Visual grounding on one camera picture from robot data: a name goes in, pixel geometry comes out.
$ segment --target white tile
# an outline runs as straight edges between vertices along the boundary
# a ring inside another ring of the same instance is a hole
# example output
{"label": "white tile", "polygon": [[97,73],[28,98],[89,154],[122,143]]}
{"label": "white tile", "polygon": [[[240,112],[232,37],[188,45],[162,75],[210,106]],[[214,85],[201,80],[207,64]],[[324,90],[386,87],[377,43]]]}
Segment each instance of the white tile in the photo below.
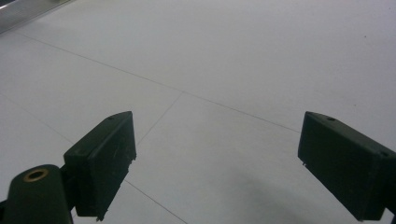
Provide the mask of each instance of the white tile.
{"label": "white tile", "polygon": [[77,0],[16,32],[300,130],[396,148],[394,1]]}
{"label": "white tile", "polygon": [[43,164],[64,164],[72,144],[0,94],[0,201],[11,180]]}
{"label": "white tile", "polygon": [[359,223],[303,167],[299,137],[184,94],[126,179],[187,223]]}
{"label": "white tile", "polygon": [[[94,224],[97,222],[94,217],[74,217],[74,223]],[[184,222],[128,183],[123,182],[101,223],[182,224]]]}
{"label": "white tile", "polygon": [[2,35],[0,43],[0,92],[73,143],[127,110],[139,141],[180,95],[21,35]]}

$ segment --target white floor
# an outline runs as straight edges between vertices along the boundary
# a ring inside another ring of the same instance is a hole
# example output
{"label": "white floor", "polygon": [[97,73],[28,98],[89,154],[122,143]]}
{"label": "white floor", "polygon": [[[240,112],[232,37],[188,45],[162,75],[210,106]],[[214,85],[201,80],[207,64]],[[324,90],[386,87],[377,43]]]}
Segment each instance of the white floor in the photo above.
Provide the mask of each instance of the white floor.
{"label": "white floor", "polygon": [[104,223],[359,223],[302,166],[300,130],[315,111],[396,149],[395,20],[392,0],[57,8],[0,35],[0,201],[131,110],[138,157]]}

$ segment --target floor tile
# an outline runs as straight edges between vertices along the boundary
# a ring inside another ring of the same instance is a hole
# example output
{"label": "floor tile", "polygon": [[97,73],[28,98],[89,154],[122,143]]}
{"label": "floor tile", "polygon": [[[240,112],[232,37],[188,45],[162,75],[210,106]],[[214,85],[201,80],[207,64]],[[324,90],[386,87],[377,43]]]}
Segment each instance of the floor tile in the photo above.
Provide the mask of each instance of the floor tile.
{"label": "floor tile", "polygon": [[126,178],[188,223],[359,223],[305,170],[299,137],[184,94]]}
{"label": "floor tile", "polygon": [[11,180],[43,164],[64,165],[72,144],[0,94],[0,201]]}
{"label": "floor tile", "polygon": [[[93,217],[75,217],[74,223],[94,224],[97,222]],[[128,183],[123,182],[101,223],[183,224],[184,222]]]}
{"label": "floor tile", "polygon": [[127,110],[139,141],[180,95],[21,35],[2,35],[0,43],[0,93],[73,143]]}
{"label": "floor tile", "polygon": [[16,32],[301,129],[312,110],[396,148],[394,1],[78,0]]}

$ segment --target dark green plastic part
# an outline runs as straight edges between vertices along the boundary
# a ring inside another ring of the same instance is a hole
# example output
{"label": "dark green plastic part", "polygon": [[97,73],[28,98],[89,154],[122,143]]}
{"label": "dark green plastic part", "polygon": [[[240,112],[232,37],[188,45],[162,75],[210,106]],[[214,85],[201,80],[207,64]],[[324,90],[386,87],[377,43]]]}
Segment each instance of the dark green plastic part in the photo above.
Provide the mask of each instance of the dark green plastic part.
{"label": "dark green plastic part", "polygon": [[80,217],[103,220],[135,158],[132,112],[103,120],[64,154],[67,174],[77,179]]}
{"label": "dark green plastic part", "polygon": [[59,168],[41,165],[17,175],[11,182],[4,223],[73,223],[67,209]]}
{"label": "dark green plastic part", "polygon": [[298,157],[357,220],[382,217],[393,193],[393,151],[337,119],[306,112]]}

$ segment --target round hole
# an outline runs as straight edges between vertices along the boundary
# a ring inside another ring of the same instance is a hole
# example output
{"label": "round hole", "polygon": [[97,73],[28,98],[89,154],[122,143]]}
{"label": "round hole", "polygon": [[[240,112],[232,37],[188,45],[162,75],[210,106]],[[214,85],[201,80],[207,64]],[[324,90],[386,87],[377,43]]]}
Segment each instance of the round hole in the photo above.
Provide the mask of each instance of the round hole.
{"label": "round hole", "polygon": [[25,182],[35,182],[37,180],[40,180],[48,175],[49,171],[47,169],[35,169],[31,172],[29,172],[25,177],[23,178],[23,181]]}

